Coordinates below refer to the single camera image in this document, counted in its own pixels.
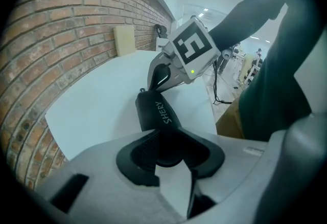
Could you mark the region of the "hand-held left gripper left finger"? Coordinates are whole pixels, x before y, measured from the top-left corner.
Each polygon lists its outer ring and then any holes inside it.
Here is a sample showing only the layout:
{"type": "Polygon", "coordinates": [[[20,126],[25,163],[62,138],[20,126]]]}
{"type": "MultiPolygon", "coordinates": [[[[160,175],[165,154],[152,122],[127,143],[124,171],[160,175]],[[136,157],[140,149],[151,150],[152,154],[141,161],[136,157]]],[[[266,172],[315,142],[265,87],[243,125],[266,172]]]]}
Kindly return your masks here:
{"type": "Polygon", "coordinates": [[[184,223],[159,187],[136,185],[116,165],[126,145],[153,130],[87,148],[48,177],[34,201],[54,223],[184,223]]]}

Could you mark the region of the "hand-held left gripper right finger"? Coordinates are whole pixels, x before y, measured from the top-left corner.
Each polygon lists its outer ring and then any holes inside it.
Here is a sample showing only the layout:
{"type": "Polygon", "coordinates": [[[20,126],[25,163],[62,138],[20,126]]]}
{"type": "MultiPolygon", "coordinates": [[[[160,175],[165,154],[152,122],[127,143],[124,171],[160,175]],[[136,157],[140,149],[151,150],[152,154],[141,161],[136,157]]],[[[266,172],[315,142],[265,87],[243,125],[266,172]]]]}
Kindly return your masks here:
{"type": "Polygon", "coordinates": [[[267,143],[178,130],[192,185],[188,219],[255,219],[267,143]]]}

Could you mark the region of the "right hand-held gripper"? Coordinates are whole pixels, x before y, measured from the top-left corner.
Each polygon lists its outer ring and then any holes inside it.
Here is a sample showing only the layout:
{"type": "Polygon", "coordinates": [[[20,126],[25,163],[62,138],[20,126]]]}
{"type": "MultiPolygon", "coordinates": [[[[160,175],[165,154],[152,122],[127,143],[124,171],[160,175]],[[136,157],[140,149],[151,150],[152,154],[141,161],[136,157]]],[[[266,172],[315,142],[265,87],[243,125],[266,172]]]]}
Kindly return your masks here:
{"type": "Polygon", "coordinates": [[[164,92],[192,83],[219,57],[229,60],[233,49],[220,51],[204,25],[193,17],[168,36],[169,42],[150,63],[148,90],[164,92]]]}

